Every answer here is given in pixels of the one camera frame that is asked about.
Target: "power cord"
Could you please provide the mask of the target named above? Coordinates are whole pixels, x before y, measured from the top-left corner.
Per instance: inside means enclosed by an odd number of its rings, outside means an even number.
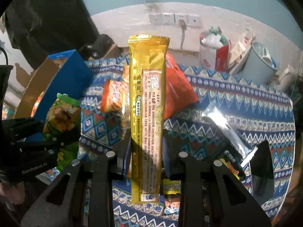
[[[9,64],[9,59],[7,58],[7,54],[6,54],[5,50],[4,50],[4,48],[0,47],[0,51],[2,51],[4,53],[6,64],[8,65]]]
[[[181,49],[181,53],[185,55],[185,53],[183,52],[183,43],[184,43],[185,31],[186,31],[187,27],[186,27],[185,21],[183,19],[179,20],[179,25],[181,26],[181,29],[182,29],[182,38],[181,38],[180,49]]]

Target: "light blue bucket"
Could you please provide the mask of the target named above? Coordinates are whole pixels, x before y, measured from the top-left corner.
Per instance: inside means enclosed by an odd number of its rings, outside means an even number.
[[[264,48],[264,45],[261,43],[256,42],[252,44],[252,49],[249,52],[243,69],[243,79],[252,80],[254,83],[265,85],[272,81],[272,77],[280,69],[280,64],[275,62],[274,67],[272,64],[261,59],[261,51],[264,50]]]

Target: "orange snack bag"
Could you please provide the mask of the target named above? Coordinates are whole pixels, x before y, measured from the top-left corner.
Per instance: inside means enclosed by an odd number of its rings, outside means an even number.
[[[100,111],[129,113],[129,66],[124,66],[122,82],[107,80],[104,86]]]
[[[164,120],[199,99],[172,55],[166,53],[166,94]]]

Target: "robotic hand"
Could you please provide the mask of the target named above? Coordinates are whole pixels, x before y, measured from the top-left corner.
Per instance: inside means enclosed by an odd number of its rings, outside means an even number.
[[[197,161],[165,138],[163,141],[166,175],[181,180],[179,226],[204,227],[202,185],[206,186],[211,226],[271,226],[258,202],[220,160]],[[88,179],[92,179],[88,226],[114,227],[112,180],[123,180],[127,174],[131,142],[129,129],[123,141],[93,163],[73,160],[27,211],[21,227],[82,227]]]

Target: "red snack bag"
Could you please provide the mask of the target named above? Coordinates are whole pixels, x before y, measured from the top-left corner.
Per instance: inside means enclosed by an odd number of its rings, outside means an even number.
[[[166,53],[166,93],[164,120],[199,99],[172,55]]]

